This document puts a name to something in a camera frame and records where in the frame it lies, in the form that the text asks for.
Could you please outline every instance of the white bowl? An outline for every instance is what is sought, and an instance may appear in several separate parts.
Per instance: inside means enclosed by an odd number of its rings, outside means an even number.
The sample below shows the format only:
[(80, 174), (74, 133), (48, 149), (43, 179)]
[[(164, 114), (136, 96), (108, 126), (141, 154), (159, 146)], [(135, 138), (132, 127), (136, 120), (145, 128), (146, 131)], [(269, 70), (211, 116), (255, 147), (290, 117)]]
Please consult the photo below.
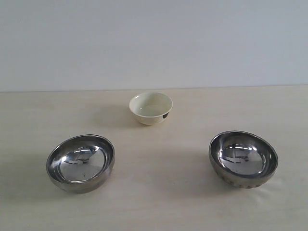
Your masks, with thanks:
[(146, 125), (163, 122), (172, 106), (173, 102), (170, 97), (157, 92), (141, 93), (129, 102), (129, 109), (137, 121)]

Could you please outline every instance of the stainless steel bowl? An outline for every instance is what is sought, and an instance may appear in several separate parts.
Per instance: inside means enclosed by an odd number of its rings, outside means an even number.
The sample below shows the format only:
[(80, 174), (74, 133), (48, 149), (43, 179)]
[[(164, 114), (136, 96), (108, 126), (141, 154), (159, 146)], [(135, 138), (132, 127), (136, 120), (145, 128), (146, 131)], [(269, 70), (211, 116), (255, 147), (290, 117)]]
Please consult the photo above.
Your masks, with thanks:
[(49, 155), (46, 170), (51, 181), (67, 192), (87, 193), (101, 186), (115, 163), (113, 145), (97, 135), (70, 138)]
[(247, 189), (268, 181), (278, 165), (273, 147), (244, 131), (226, 131), (214, 137), (209, 146), (209, 158), (224, 181)]

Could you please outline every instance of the beige tabletop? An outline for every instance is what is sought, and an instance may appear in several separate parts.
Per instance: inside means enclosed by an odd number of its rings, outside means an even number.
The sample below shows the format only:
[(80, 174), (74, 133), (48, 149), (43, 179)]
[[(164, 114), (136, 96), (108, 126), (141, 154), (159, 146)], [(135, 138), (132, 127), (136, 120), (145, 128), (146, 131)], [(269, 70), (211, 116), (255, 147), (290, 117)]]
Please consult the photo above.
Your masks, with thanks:
[[(306, 231), (308, 86), (159, 90), (174, 101), (166, 121), (138, 124), (128, 103), (142, 90), (0, 94), (1, 231)], [(244, 130), (277, 151), (275, 175), (237, 189), (214, 173), (208, 145)], [(68, 194), (45, 162), (62, 141), (108, 138), (108, 181)]]

